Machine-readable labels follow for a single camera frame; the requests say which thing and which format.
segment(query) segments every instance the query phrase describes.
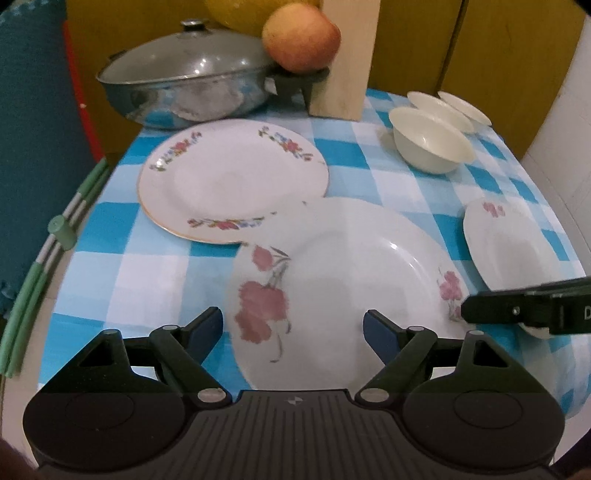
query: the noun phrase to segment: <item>cutting board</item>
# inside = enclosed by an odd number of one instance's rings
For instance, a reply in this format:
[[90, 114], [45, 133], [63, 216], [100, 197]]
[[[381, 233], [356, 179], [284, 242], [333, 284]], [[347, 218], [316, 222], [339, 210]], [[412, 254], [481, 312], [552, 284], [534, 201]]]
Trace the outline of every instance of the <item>cutting board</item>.
[[343, 37], [330, 76], [306, 92], [313, 116], [361, 120], [378, 28], [380, 0], [324, 0], [322, 11]]

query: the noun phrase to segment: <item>tablecloth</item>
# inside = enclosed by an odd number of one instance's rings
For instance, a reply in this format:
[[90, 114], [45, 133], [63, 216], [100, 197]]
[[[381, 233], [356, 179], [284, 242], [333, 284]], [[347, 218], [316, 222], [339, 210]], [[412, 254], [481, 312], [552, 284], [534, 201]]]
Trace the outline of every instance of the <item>tablecloth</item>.
[[[558, 256], [565, 278], [584, 276], [571, 243], [543, 195], [489, 130], [469, 136], [477, 160], [443, 176], [408, 166], [396, 151], [388, 112], [406, 98], [368, 90], [360, 122], [308, 117], [301, 97], [274, 99], [249, 116], [314, 142], [329, 166], [327, 196], [363, 199], [401, 212], [450, 255], [471, 293], [486, 290], [463, 236], [465, 206], [486, 196], [533, 218]], [[209, 306], [223, 307], [237, 245], [177, 238], [143, 213], [136, 183], [148, 154], [171, 133], [144, 129], [99, 198], [78, 241], [56, 301], [39, 382], [47, 382], [102, 329], [145, 336], [186, 325]], [[538, 378], [568, 415], [591, 391], [590, 336], [539, 340], [516, 326], [481, 326]], [[204, 363], [232, 394], [249, 388], [225, 333]]]

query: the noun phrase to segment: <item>pot rim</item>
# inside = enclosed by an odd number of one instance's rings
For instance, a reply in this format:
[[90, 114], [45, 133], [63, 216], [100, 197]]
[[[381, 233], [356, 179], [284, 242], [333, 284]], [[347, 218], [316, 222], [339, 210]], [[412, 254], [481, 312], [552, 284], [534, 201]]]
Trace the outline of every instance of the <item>pot rim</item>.
[[102, 73], [109, 68], [111, 64], [109, 63], [108, 65], [106, 65], [105, 67], [103, 67], [99, 73], [96, 74], [95, 78], [101, 82], [101, 84], [103, 85], [150, 85], [150, 84], [159, 84], [159, 83], [173, 83], [173, 82], [179, 82], [181, 80], [205, 80], [205, 79], [212, 79], [212, 78], [216, 78], [216, 77], [220, 77], [220, 78], [227, 78], [227, 77], [233, 77], [233, 76], [239, 76], [239, 75], [244, 75], [247, 73], [253, 73], [253, 72], [261, 72], [264, 70], [269, 70], [271, 71], [272, 69], [277, 67], [276, 63], [271, 63], [268, 66], [265, 67], [259, 67], [256, 69], [245, 69], [245, 70], [237, 70], [235, 72], [224, 72], [224, 73], [212, 73], [210, 75], [199, 75], [199, 74], [193, 74], [193, 75], [179, 75], [177, 77], [166, 77], [166, 78], [162, 78], [162, 79], [153, 79], [153, 80], [132, 80], [129, 82], [107, 82], [103, 79], [101, 79], [101, 75]]

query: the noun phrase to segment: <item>screw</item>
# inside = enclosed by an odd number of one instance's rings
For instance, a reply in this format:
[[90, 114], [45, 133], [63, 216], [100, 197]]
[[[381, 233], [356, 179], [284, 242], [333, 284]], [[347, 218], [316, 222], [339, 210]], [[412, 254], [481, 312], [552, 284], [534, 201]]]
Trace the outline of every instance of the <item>screw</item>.
[[390, 398], [390, 394], [381, 388], [366, 388], [360, 396], [370, 403], [382, 403]]
[[204, 388], [197, 394], [203, 403], [217, 403], [226, 398], [226, 392], [221, 388]]

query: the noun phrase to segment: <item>cabinet door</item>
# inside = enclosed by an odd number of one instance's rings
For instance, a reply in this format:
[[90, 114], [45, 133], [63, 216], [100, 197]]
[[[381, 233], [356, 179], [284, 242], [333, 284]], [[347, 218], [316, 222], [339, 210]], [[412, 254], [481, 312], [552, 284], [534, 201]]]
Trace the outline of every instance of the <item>cabinet door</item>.
[[89, 115], [106, 153], [124, 152], [140, 125], [116, 113], [95, 75], [113, 53], [181, 30], [186, 18], [207, 18], [202, 0], [69, 0], [68, 23]]
[[461, 6], [462, 0], [382, 0], [369, 86], [434, 94]]
[[466, 0], [441, 89], [483, 110], [519, 159], [569, 69], [584, 12], [569, 0]]

